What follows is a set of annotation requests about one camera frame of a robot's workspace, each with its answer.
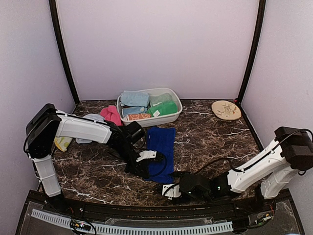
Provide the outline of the dark blue towel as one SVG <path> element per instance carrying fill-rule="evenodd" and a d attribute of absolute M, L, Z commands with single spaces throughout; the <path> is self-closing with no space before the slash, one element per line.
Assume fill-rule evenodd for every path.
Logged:
<path fill-rule="evenodd" d="M 148 150 L 162 153 L 166 159 L 160 162 L 155 158 L 146 159 L 149 177 L 145 181 L 153 181 L 160 184 L 172 184 L 174 178 L 174 141 L 176 136 L 175 128 L 153 127 L 147 131 L 146 146 Z"/>

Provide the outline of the large light blue towel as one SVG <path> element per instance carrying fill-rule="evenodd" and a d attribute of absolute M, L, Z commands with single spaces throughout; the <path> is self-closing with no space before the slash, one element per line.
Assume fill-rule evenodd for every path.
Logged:
<path fill-rule="evenodd" d="M 135 107 L 143 106 L 148 107 L 150 96 L 146 92 L 124 91 L 121 94 L 120 101 L 125 106 Z"/>

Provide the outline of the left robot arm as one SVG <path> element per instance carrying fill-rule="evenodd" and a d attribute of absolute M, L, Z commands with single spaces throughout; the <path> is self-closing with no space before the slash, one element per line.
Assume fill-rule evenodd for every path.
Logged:
<path fill-rule="evenodd" d="M 139 160 L 134 144 L 142 137 L 142 127 L 133 122 L 117 126 L 111 121 L 96 121 L 59 111 L 53 104 L 46 104 L 28 123 L 23 145 L 24 153 L 33 161 L 50 206 L 58 213 L 66 213 L 69 203 L 61 195 L 62 190 L 52 162 L 52 146 L 55 138 L 84 139 L 106 144 L 114 149 L 126 163 L 125 171 L 147 179 L 147 162 Z"/>

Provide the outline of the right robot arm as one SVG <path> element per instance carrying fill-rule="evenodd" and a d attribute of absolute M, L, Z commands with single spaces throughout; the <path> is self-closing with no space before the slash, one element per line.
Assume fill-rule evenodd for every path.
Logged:
<path fill-rule="evenodd" d="M 260 194 L 249 205 L 253 212 L 261 212 L 296 174 L 305 174 L 312 167 L 312 131 L 282 126 L 275 130 L 270 144 L 245 164 L 213 179 L 199 173 L 180 173 L 178 183 L 162 187 L 162 195 L 169 199 L 215 201 L 234 198 L 264 179 Z"/>

